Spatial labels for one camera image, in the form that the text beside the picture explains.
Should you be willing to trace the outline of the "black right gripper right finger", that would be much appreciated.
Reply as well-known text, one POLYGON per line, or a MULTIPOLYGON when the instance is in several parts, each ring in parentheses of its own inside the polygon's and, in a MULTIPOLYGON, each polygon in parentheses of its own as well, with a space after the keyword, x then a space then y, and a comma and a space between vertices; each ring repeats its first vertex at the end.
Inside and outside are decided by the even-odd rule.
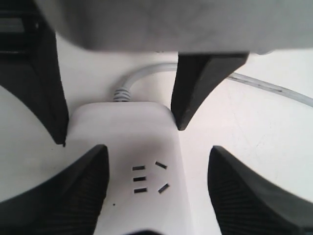
POLYGON ((221 146, 209 154, 207 187, 223 235, 311 235, 313 205, 266 180, 221 146))

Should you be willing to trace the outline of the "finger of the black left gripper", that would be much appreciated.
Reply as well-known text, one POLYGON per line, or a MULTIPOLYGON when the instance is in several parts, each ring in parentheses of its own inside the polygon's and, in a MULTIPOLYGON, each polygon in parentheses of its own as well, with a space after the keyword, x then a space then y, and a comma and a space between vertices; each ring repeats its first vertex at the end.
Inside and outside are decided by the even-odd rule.
POLYGON ((186 129, 208 95, 247 59, 248 52, 178 54, 170 109, 179 130, 186 129))
POLYGON ((69 113, 56 34, 32 0, 0 2, 0 85, 65 145, 69 113))

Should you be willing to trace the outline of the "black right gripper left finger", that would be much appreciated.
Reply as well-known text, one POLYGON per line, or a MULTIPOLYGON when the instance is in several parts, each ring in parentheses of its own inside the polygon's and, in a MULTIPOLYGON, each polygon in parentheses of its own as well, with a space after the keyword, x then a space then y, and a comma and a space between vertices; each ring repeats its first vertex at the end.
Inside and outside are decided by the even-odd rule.
POLYGON ((109 184, 105 145, 39 186, 0 204, 2 235, 91 235, 109 184))

